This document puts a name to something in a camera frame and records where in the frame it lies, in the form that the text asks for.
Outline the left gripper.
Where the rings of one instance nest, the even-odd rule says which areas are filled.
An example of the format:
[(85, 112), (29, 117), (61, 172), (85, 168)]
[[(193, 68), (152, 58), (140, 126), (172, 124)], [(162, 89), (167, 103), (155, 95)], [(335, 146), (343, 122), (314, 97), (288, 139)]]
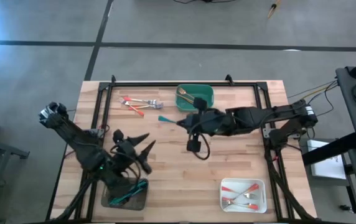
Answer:
[[(118, 170), (126, 170), (132, 163), (135, 163), (138, 159), (138, 155), (135, 151), (135, 146), (143, 142), (149, 133), (142, 134), (138, 137), (124, 137), (123, 132), (120, 129), (117, 129), (113, 133), (113, 141), (115, 145), (112, 147), (113, 160), (115, 161), (116, 167)], [(145, 147), (140, 153), (140, 158), (142, 161), (148, 159), (148, 155), (156, 143), (156, 140), (151, 142), (148, 146)]]

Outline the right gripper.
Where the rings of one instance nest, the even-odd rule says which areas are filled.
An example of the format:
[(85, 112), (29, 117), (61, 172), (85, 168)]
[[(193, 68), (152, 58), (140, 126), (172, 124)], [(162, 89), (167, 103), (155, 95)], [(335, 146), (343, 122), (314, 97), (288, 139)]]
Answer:
[(184, 128), (188, 134), (208, 134), (209, 136), (228, 136), (228, 116), (215, 108), (209, 108), (202, 98), (194, 98), (193, 106), (198, 113), (190, 113), (177, 125)]

